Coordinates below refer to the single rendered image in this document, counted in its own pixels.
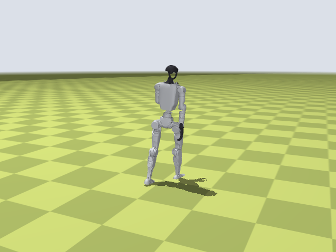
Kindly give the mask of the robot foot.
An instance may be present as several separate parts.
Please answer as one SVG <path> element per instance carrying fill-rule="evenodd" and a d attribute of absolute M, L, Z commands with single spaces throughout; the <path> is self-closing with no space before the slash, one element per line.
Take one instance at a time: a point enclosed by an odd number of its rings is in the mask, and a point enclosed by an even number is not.
<path fill-rule="evenodd" d="M 144 181 L 144 184 L 145 185 L 149 185 L 149 184 L 152 184 L 152 183 L 154 183 L 155 181 L 154 180 L 149 180 L 149 178 L 148 179 L 145 179 L 145 181 Z"/>
<path fill-rule="evenodd" d="M 173 177 L 173 179 L 179 179 L 180 177 L 183 177 L 183 176 L 185 176 L 185 174 L 180 174 L 179 176 L 178 176 L 178 175 L 175 175 L 175 176 Z"/>

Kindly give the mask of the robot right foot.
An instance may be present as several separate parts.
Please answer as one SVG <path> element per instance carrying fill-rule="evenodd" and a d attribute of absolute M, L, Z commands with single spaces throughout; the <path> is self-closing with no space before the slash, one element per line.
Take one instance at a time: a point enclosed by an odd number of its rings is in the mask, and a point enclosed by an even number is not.
<path fill-rule="evenodd" d="M 180 177 L 183 177 L 183 176 L 185 176 L 185 174 L 180 174 L 179 176 L 178 176 L 178 175 L 175 175 L 175 176 L 173 177 L 173 179 L 179 179 Z"/>

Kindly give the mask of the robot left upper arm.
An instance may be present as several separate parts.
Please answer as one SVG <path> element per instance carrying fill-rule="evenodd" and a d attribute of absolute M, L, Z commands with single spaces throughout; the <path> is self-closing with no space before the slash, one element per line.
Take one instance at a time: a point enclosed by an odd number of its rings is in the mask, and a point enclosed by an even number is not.
<path fill-rule="evenodd" d="M 155 102 L 157 104 L 159 104 L 159 88 L 160 88 L 160 84 L 161 82 L 155 84 L 154 88 L 155 88 Z"/>

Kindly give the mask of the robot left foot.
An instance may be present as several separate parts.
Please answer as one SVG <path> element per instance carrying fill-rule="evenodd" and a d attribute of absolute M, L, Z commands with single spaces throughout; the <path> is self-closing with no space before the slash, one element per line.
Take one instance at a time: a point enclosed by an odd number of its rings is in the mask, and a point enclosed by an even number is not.
<path fill-rule="evenodd" d="M 144 181 L 144 184 L 145 185 L 149 185 L 149 184 L 152 184 L 152 183 L 154 183 L 155 181 L 154 180 L 149 180 L 149 178 L 148 179 L 145 179 L 145 181 Z"/>

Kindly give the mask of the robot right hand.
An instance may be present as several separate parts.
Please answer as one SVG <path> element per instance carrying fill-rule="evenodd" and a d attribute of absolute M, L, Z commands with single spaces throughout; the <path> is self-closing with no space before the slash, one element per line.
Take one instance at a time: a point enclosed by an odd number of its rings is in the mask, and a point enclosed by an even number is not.
<path fill-rule="evenodd" d="M 178 139 L 178 141 L 180 141 L 181 139 L 182 139 L 182 137 L 183 137 L 183 133 L 184 133 L 184 127 L 183 127 L 183 124 L 182 123 L 180 123 L 180 127 L 179 127 L 180 129 L 181 129 L 181 131 L 180 131 L 180 138 Z"/>

